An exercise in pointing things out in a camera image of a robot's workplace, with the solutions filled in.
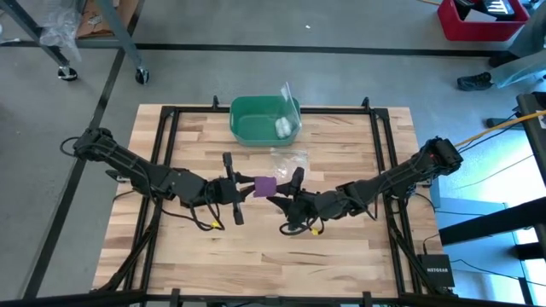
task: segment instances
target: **gray floor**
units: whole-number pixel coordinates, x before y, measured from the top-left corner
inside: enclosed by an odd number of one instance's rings
[[[504,43],[448,42],[434,10],[402,0],[148,2],[135,40],[505,48]],[[0,22],[6,38],[24,37],[6,15]],[[72,164],[58,144],[81,134],[89,123],[115,55],[113,50],[80,51],[84,61],[73,63],[80,80],[67,84],[55,78],[55,64],[40,49],[0,48],[0,140],[5,144],[0,148],[0,224],[5,229],[0,235],[0,299],[20,293]],[[373,106],[410,107],[420,143],[436,135],[459,141],[482,131],[485,118],[508,117],[516,95],[543,87],[532,79],[502,90],[456,90],[457,77],[486,69],[483,58],[197,51],[144,51],[142,56],[150,83],[136,84],[134,68],[125,61],[102,121],[122,145],[129,141],[141,103],[210,104],[213,95],[229,103],[237,96],[276,94],[286,81],[304,105],[358,105],[368,96]],[[523,134],[510,131],[468,151],[463,168],[440,181],[442,196],[497,201],[480,190],[456,188],[501,167],[487,161],[502,155],[508,142],[515,152],[510,159],[529,149]],[[115,190],[105,169],[96,163],[86,166],[41,295],[89,290]],[[469,280],[486,283],[480,274],[461,272],[456,278],[466,285],[460,290],[463,296],[499,299],[486,291],[487,285],[484,291],[469,286]]]

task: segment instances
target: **shoe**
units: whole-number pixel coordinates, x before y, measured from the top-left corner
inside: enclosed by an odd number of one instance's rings
[[[479,75],[461,77],[457,79],[457,86],[459,87],[459,90],[487,90],[492,85],[493,83],[491,82],[491,75],[488,72],[483,72]]]
[[[514,55],[509,51],[504,51],[500,55],[492,56],[487,62],[489,63],[490,67],[495,68],[518,59],[519,56]]]

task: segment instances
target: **purple cloth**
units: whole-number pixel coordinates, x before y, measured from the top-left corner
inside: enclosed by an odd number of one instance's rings
[[[268,197],[276,194],[276,179],[274,177],[254,178],[254,197]]]

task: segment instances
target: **red bin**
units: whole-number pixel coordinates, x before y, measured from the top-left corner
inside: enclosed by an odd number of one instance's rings
[[[503,42],[509,40],[529,19],[520,0],[508,0],[515,12],[514,21],[477,22],[459,18],[454,0],[444,0],[438,8],[438,17],[444,35],[450,41]]]

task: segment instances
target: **green bin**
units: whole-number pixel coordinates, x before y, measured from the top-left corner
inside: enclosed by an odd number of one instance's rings
[[[299,111],[299,102],[293,98]],[[237,141],[243,146],[288,146],[293,143],[299,132],[299,125],[293,127],[292,134],[280,139],[276,135],[275,121],[291,113],[282,96],[246,96],[238,97],[231,103],[229,127]]]

